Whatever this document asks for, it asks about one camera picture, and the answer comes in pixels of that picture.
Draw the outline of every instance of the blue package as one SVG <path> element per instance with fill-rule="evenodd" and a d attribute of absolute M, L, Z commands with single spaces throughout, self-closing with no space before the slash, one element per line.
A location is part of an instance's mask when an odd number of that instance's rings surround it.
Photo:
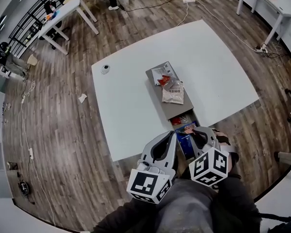
<path fill-rule="evenodd" d="M 192 157 L 195 157 L 190 135 L 184 132 L 187 128 L 190 128 L 190 126 L 197 127 L 197 122 L 194 121 L 192 123 L 189 123 L 175 130 L 175 132 L 177 133 L 178 141 L 181 145 L 181 148 L 185 155 L 186 160 L 191 159 Z"/>
<path fill-rule="evenodd" d="M 56 11 L 53 13 L 53 15 L 52 15 L 51 20 L 54 19 L 54 18 L 57 16 L 57 14 L 58 14 L 58 11 L 56 10 Z"/>

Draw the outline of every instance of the gray pants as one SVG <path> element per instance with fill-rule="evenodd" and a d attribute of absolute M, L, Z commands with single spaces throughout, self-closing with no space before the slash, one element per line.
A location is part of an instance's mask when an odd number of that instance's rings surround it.
<path fill-rule="evenodd" d="M 12 54 L 8 55 L 6 60 L 7 60 L 5 64 L 6 69 L 8 69 L 10 72 L 15 73 L 23 78 L 26 77 L 29 67 L 27 66 L 25 61 L 16 58 Z"/>

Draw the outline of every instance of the wooden floor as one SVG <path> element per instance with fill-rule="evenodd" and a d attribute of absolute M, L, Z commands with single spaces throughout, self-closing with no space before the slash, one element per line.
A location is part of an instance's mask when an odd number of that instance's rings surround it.
<path fill-rule="evenodd" d="M 127 10 L 165 1 L 120 0 Z M 252 47 L 263 42 L 270 31 L 246 7 L 241 16 L 236 15 L 237 0 L 199 1 Z M 64 26 L 71 27 L 67 33 L 70 41 L 59 41 L 68 48 L 68 56 L 52 50 L 48 42 L 36 40 L 23 57 L 27 59 L 34 53 L 39 59 L 38 65 L 30 70 L 26 88 L 35 80 L 35 90 L 23 105 L 35 167 L 54 211 L 56 225 L 77 231 L 91 230 L 105 215 L 129 200 L 126 185 L 138 159 L 135 156 L 111 161 L 91 65 L 134 42 L 175 27 L 186 12 L 182 0 L 128 13 L 109 11 L 108 3 L 103 0 L 85 2 L 98 19 L 95 26 L 99 35 L 73 13 L 64 21 Z M 242 180 L 256 197 L 280 175 L 274 151 L 291 151 L 291 125 L 286 120 L 291 100 L 284 93 L 284 88 L 291 88 L 291 83 L 280 58 L 270 59 L 254 53 L 204 7 L 190 3 L 185 23 L 200 19 L 209 24 L 236 56 L 260 98 L 215 125 L 238 147 Z M 52 222 L 49 204 L 32 162 L 28 168 L 29 153 L 20 105 L 24 89 L 25 84 L 17 80 L 10 80 L 7 86 L 5 101 L 12 108 L 4 113 L 7 123 L 3 126 L 3 145 L 5 161 L 19 163 L 19 171 L 31 185 L 35 205 L 20 195 L 15 171 L 8 171 L 8 179 L 19 207 Z M 83 104 L 78 100 L 82 93 L 88 96 Z"/>

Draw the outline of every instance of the electrical outlet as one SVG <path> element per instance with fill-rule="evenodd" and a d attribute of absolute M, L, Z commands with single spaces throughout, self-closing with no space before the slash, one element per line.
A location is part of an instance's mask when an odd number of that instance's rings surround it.
<path fill-rule="evenodd" d="M 195 0 L 183 0 L 183 3 L 195 2 Z"/>

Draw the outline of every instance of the person sitting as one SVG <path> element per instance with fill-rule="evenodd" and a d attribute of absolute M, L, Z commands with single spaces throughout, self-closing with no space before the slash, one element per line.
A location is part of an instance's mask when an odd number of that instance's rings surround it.
<path fill-rule="evenodd" d="M 27 65 L 23 60 L 13 56 L 10 53 L 10 50 L 11 47 L 7 42 L 0 43 L 0 64 L 4 65 L 8 71 L 21 76 L 24 80 L 27 80 L 29 65 Z"/>

